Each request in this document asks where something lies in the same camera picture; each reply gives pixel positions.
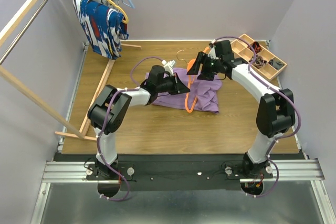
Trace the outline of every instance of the cable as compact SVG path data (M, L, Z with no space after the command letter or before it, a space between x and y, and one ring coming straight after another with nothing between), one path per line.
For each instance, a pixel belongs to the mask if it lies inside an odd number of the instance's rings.
M253 71L251 71L251 65L256 61L257 59L257 54L256 54L256 51L254 50L254 48L244 39L241 39L239 37L235 37L235 36L224 36L224 37L220 37L220 38L217 38L215 39L215 41L219 41L219 40L223 40L223 39L227 39L227 38L233 38L233 39L238 39L242 42L244 42L250 49L251 51L253 52L253 60L248 64L248 72L254 77L256 78L262 85L266 86L268 89L270 89L271 91L273 91L274 93L277 93L278 95L280 95L282 98L284 98L294 109L297 117L298 117L298 125L297 127L295 128L295 130L292 132L292 133L289 133L287 135L282 135L282 136L278 136L278 137L275 137L274 138L274 141L270 144L268 150L266 151L266 156L267 156L267 160L272 163L275 167L275 169L277 170L277 178L274 182L274 184L272 185L272 187L264 194L262 195L253 195L253 197L263 197L263 196L266 196L268 195L269 193L271 193L274 188L277 186L278 184L278 181L279 181L279 168L278 166L276 165L276 163L274 163L270 158L269 158L269 154L270 152L272 151L273 147L275 146L275 144L277 142L279 142L279 139L282 139L282 138L287 138L287 137L290 137L290 136L294 136L296 133L298 133L298 131L300 130L301 128L301 114L299 112L299 110L296 108L295 104L286 96L284 95L283 93L281 93L279 90L276 90L274 89L273 87L269 86L266 82L263 81L262 78L260 78L257 74L255 74Z
M117 199L114 199L114 198L110 198L110 197L106 197L105 195L100 195L100 197L104 198L104 199L107 199L107 200L111 200L111 201L123 201L127 198L128 194L130 193L131 191L131 187L130 187L130 184L129 182L127 181L127 179L120 173L118 172L117 170L113 169L110 164L107 163L103 153L101 152L101 149L100 149L100 137L101 135L103 134L106 126L107 126L107 121L108 121L108 116L110 114L110 111L111 111L111 107L112 107L112 104L113 104L113 101L115 100L115 98L117 97L117 95L120 93L120 92L123 92L123 91L126 91L125 89L121 89L121 90L118 90L116 93L113 94L112 98L111 98L111 101L109 103L109 106L107 108L107 112L106 112L106 115L105 115L105 118L104 118L104 123L103 123L103 127L101 128L101 131L98 133L98 136L97 136L97 150L98 150L98 155L100 155L101 157L101 160L104 162L104 164L111 170L113 171L115 174L117 174L119 177L121 177L126 185L127 185L127 192L126 194L122 197L122 198L117 198ZM127 89L127 91L138 91L138 89Z
M220 81L223 81L223 80L225 80L226 79L226 74L224 74L225 75L225 77L224 78L222 78L222 79L216 79L216 78L214 78L214 80L220 80Z
M134 72L134 70L137 68L137 66L140 65L140 63L142 63L143 61L148 60L148 59L158 59L158 60L161 61L161 62L163 61L163 59L161 59L161 58L159 58L159 57L156 57L156 56L147 57L147 58L144 58L144 59L140 60L140 61L133 67L133 69L131 70L131 79L132 79L132 81L133 81L137 86L139 86L140 84L133 78L133 72Z
M92 168L90 168L89 166L86 166L86 163L89 162L91 159L94 159L94 157L90 157L90 158L88 158L88 159L84 162L83 166L84 166L84 168L86 168L86 169L88 169L88 170L90 170L90 171L93 172L93 169L92 169Z
M279 168L278 168L277 164L274 163L273 160L271 160L270 158L268 158L267 160L270 163L272 163L274 165L275 169L277 170L277 177L275 179L274 184L272 185L272 187L267 192L265 192L264 194L260 194L260 195L253 195L254 198L261 198L263 196L266 196L266 195L270 194L276 188L276 186L278 185L278 182L279 182Z

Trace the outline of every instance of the wooden tray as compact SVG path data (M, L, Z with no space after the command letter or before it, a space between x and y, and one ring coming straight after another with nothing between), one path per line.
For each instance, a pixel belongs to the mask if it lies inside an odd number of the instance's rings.
M240 38L247 41L250 44L252 44L255 41L246 34L241 35ZM272 54L265 47L263 47L262 45L260 46L262 50L261 52L258 53L258 55L262 56L265 60L267 60L267 62L269 62L270 60L274 60L274 61L280 61L283 64L283 67L280 68L279 70L275 69L269 63L266 63L261 68L256 68L255 66L252 66L253 69L258 74L260 74L266 80L270 81L274 79L278 74L280 74L285 69L287 64L283 60L281 60L280 58ZM243 43L242 41L239 41L238 39L231 42L231 47L232 47L232 51L234 52L235 58L241 57L248 62L253 57L253 52L247 47L245 43Z

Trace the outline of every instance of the wooden floor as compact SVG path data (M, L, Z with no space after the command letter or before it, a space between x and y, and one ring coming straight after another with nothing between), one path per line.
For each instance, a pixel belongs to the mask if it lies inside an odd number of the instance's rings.
M141 59L158 56L165 60L180 58L190 60L207 46L207 42L156 42L138 41L142 50L123 47L122 57L118 59L108 80L118 88L134 88L130 71ZM107 59L92 52L86 57L81 80L70 122L80 128L87 113L93 94L107 64ZM140 64L134 77L143 81L145 73L152 65L160 64L151 59ZM178 61L178 67L186 67ZM184 110L162 106L136 106L128 110L125 119L117 131L118 153L132 154L183 154L183 153L244 153L253 144L257 134L256 114L258 103L242 86L226 79L218 91L219 114L194 111L189 114ZM95 136L90 127L88 136ZM96 143L66 138L62 153L93 154ZM275 153L297 153L294 137L281 140L274 149Z

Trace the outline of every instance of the orange hanger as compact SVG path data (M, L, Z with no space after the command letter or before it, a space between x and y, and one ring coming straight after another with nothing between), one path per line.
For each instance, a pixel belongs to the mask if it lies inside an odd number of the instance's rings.
M206 53L210 48L209 47L206 47L204 50L203 50L203 53ZM191 67L193 66L193 64L195 63L195 60L196 59L192 59L188 62L188 66L187 66L187 72L191 69ZM191 84L194 83L194 81L196 80L196 76L193 76L193 79L191 76L188 76L189 80L188 80L188 88L190 89L191 87ZM185 100L184 100L184 106L185 106L185 110L188 112L188 113L191 113L193 112L195 106L196 106L196 103L197 103L197 96L195 97L195 100L193 102L193 105L191 106L191 109L188 108L188 98L189 98L189 93L186 94L185 96Z

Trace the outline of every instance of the metal rod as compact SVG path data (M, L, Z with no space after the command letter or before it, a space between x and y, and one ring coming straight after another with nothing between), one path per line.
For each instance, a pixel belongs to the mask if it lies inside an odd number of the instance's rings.
M41 12L41 10L43 9L43 7L46 5L47 2L48 2L48 0L43 0L42 1L42 3L37 8L37 10L33 14L33 16L27 22L27 24L24 26L24 28L22 28L22 30L19 32L19 34L15 37L15 39L13 40L13 42L10 44L10 46L7 48L7 50L5 51L5 53L3 54L3 56L1 57L1 59L0 59L0 65L2 65L2 63L4 63L4 61L6 60L6 58L8 57L8 55L10 54L10 52L12 52L13 48L16 46L16 44L22 38L23 34L25 34L25 32L27 31L27 29L29 28L29 26L33 23L34 19Z

